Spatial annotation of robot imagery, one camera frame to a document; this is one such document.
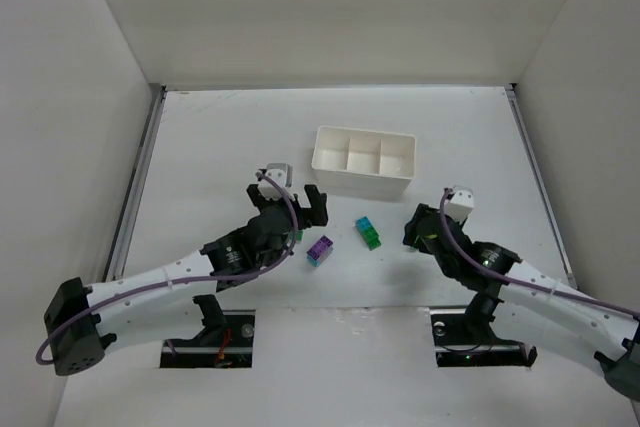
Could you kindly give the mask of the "green long lego brick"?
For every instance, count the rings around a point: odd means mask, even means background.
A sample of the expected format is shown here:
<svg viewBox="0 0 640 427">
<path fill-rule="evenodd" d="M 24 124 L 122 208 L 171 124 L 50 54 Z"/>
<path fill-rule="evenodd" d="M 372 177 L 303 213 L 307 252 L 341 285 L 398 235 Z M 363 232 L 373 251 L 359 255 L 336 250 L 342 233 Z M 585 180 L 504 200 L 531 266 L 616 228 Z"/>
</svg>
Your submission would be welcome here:
<svg viewBox="0 0 640 427">
<path fill-rule="evenodd" d="M 379 234 L 374 227 L 358 227 L 358 232 L 370 251 L 381 246 Z"/>
</svg>

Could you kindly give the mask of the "teal square lego brick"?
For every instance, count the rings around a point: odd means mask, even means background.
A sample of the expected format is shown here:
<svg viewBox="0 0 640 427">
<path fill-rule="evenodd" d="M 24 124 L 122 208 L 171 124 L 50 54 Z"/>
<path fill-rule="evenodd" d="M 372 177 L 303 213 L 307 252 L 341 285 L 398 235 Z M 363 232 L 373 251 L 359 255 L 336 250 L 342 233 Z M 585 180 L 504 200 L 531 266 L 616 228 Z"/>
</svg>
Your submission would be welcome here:
<svg viewBox="0 0 640 427">
<path fill-rule="evenodd" d="M 373 225 L 371 224 L 370 220 L 368 219 L 367 216 L 363 216 L 359 219 L 356 220 L 355 222 L 355 226 L 358 229 L 359 232 L 366 232 L 368 230 L 371 230 L 373 228 Z"/>
</svg>

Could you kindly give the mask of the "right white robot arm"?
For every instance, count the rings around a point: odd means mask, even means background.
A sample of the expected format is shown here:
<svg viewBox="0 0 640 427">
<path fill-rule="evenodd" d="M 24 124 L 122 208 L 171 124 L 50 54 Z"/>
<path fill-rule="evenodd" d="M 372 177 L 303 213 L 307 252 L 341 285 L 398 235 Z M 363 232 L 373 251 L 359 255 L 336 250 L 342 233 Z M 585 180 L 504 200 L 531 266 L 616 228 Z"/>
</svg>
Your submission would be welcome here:
<svg viewBox="0 0 640 427">
<path fill-rule="evenodd" d="M 474 330 L 551 351 L 638 400 L 638 312 L 583 294 L 498 244 L 472 241 L 443 207 L 419 205 L 403 243 L 474 292 L 465 311 Z"/>
</svg>

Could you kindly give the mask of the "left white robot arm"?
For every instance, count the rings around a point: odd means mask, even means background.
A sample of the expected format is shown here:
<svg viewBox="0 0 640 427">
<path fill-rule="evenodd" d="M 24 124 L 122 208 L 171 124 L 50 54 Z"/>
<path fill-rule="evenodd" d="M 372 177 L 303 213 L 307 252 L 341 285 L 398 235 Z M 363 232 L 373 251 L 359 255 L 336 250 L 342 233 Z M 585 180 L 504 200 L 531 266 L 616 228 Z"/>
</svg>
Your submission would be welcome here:
<svg viewBox="0 0 640 427">
<path fill-rule="evenodd" d="M 316 185 L 304 187 L 306 207 L 287 188 L 275 190 L 269 198 L 249 185 L 258 215 L 178 261 L 110 282 L 62 282 L 43 315 L 47 336 L 36 363 L 66 377 L 126 347 L 154 340 L 204 344 L 221 335 L 226 319 L 217 293 L 273 271 L 293 256 L 299 232 L 329 221 L 327 196 Z"/>
</svg>

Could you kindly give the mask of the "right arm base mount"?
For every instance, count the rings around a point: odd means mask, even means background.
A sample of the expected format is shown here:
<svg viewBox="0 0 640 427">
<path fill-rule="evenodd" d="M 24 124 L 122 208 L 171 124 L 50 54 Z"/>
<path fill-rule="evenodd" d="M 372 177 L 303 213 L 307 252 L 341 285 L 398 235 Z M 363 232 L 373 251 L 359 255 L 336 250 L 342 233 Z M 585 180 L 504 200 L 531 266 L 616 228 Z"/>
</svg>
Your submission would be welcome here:
<svg viewBox="0 0 640 427">
<path fill-rule="evenodd" d="M 465 306 L 429 310 L 435 358 L 439 368 L 524 367 L 537 359 L 537 349 L 498 337 L 491 328 L 498 301 L 476 294 Z"/>
</svg>

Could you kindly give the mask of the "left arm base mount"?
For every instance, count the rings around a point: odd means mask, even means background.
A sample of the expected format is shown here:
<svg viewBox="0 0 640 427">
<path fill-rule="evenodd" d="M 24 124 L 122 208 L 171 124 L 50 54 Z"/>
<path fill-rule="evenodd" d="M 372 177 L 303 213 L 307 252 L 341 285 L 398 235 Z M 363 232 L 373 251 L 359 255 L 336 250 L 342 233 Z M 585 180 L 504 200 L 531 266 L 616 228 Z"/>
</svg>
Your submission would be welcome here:
<svg viewBox="0 0 640 427">
<path fill-rule="evenodd" d="M 253 363 L 256 312 L 223 310 L 214 295 L 193 299 L 198 307 L 197 332 L 163 344 L 162 369 L 248 369 Z"/>
</svg>

